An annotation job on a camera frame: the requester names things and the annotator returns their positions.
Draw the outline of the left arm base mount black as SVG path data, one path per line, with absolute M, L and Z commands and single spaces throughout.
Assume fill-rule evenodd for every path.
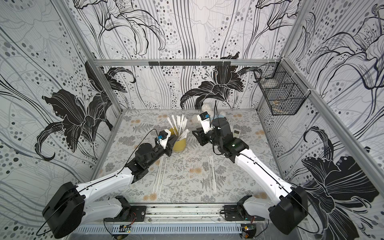
M 147 207 L 146 206 L 132 206 L 127 199 L 123 196 L 116 196 L 116 200 L 121 204 L 122 210 L 114 218 L 105 218 L 106 222 L 143 222 Z

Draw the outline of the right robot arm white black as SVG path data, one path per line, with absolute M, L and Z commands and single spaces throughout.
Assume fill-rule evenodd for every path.
M 238 202 L 239 208 L 249 216 L 271 221 L 281 233 L 289 235 L 309 214 L 304 188 L 293 187 L 270 170 L 243 140 L 234 137 L 226 118 L 211 120 L 204 112 L 197 119 L 201 127 L 193 135 L 199 144 L 212 144 L 221 155 L 248 173 L 269 197 L 268 200 L 244 197 Z

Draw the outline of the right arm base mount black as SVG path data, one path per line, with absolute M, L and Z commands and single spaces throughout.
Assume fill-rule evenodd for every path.
M 224 205 L 223 210 L 220 210 L 220 214 L 225 217 L 225 220 L 228 222 L 234 221 L 249 221 L 253 223 L 254 221 L 264 221 L 265 218 L 260 216 L 251 216 L 249 215 L 243 204 L 247 199 L 249 199 L 252 195 L 246 195 L 241 198 L 236 205 Z

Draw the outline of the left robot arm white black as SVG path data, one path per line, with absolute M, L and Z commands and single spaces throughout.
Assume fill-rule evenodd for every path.
M 174 135 L 159 136 L 155 146 L 141 144 L 135 157 L 121 170 L 87 183 L 61 185 L 42 212 L 54 238 L 61 239 L 88 222 L 127 218 L 130 205 L 123 196 L 103 202 L 97 202 L 97 199 L 141 180 L 158 159 L 172 155 L 176 141 Z

